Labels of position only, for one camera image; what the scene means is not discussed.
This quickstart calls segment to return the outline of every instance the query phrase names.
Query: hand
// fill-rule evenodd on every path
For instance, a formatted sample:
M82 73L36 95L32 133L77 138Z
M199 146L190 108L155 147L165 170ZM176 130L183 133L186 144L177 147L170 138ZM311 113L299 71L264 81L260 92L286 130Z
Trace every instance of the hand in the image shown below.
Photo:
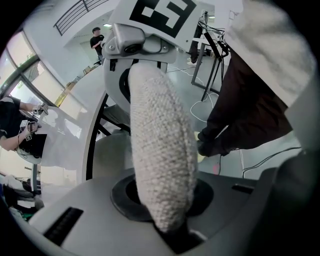
M46 115L49 114L49 113L48 113L48 105L47 105L47 104L42 103L41 105L38 106L37 109L38 109L39 115L41 115L42 112L44 112Z
M29 125L28 125L28 130L29 130L29 132L30 133L35 133L37 130L38 130L38 128L40 128L41 127L41 125L40 124L38 124L37 122L31 122Z
M20 136L22 136L23 139L25 139L27 136L30 135L30 131L28 130L28 126L26 125L23 129L23 131L20 133Z

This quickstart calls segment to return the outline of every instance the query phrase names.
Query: black shoe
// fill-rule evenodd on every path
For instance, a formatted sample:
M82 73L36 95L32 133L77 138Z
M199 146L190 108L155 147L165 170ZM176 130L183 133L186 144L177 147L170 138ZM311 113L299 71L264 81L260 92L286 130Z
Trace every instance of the black shoe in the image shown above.
M198 139L201 141L201 142L209 142L209 141L212 141L212 139L208 139L207 137L205 137L205 135L203 134L203 132L199 132L198 133Z
M221 154L221 151L219 148L214 146L214 143L203 142L198 146L198 153L203 157L209 158Z

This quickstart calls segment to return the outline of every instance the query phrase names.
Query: man in black shirt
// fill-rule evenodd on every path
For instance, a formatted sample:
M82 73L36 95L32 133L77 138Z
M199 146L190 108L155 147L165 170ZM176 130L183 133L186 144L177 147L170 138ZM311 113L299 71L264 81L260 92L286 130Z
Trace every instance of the man in black shirt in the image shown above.
M93 37L90 39L91 49L95 49L98 54L99 60L103 64L103 56L102 56L102 40L105 38L102 34L100 34L100 27L95 27L92 29Z
M21 154L18 149L22 149L35 157L42 157L47 135L33 134L32 139L26 141L26 137L38 129L38 124L20 112L20 110L32 112L34 107L37 107L38 113L44 111L48 114L47 105L35 106L13 97L0 100L0 146L2 148L7 151L17 150L18 154ZM29 125L20 129L23 120L33 122L31 128Z

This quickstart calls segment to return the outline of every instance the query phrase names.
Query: person's arm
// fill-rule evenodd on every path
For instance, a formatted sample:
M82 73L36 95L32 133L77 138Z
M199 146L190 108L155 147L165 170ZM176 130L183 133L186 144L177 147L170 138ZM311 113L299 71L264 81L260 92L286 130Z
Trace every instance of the person's arm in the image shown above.
M101 42L102 42L102 41L99 41L97 44L95 44L94 46L92 46L92 47L91 47L91 49L96 48L98 45L100 45L100 44L101 44Z
M0 146L6 151L15 150L29 134L30 132L25 128L19 135L14 137L6 138L5 136L1 136Z
M32 112L33 108L36 107L36 105L30 104L30 103L24 103L20 102L19 109L27 112Z
M41 115L42 111L44 111L48 115L48 105L41 104L41 105L33 105L30 103L20 102L19 109L27 112L32 112L33 108L36 107L38 110L39 115Z

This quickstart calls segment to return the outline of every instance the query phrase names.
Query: white cable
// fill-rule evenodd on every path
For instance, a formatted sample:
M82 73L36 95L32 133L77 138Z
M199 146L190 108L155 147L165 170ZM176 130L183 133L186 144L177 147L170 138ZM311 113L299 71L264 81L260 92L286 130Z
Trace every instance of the white cable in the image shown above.
M187 74L188 76L190 76L190 77L193 76L192 74L189 74L188 72L185 72L185 71L183 71L182 69L179 69L179 68L177 68L177 67L175 67L175 66L168 66L168 68L177 69L177 71L181 71L181 72L183 72L183 73L186 73L186 74ZM204 82L203 82L199 77L196 77L196 78L198 78L199 81L202 83L202 85L205 86ZM204 123L206 123L207 121L204 121L204 120L200 119L200 118L197 117L194 113L192 113L193 107L194 107L195 105L197 105L198 103L200 103L200 102L205 102L205 101L209 98L210 101L211 101L211 106L212 106L212 108L214 108L214 103L213 103L210 95L215 94L215 95L219 96L219 95L218 95L217 93L215 93L215 92L212 92L212 93L210 93L210 94L209 94L209 93L206 93L206 94L207 94L207 97L205 98L204 101L201 101L201 100L200 100L200 101L197 101L197 102L194 103L194 104L192 105L192 107L190 108L190 113L191 113L191 115L193 115L196 119L198 119L199 121L204 122Z
M241 159L241 165L242 165L242 178L245 178L245 164L244 164L244 155L242 153L242 150L239 149L240 152L240 159Z
M174 66L168 66L168 68L176 68L177 70L166 70L167 73L170 73L170 72L175 72L175 71L181 71L181 70L189 70L189 69L194 69L195 67L192 66L192 67L186 67L186 68L177 68L177 67L174 67Z

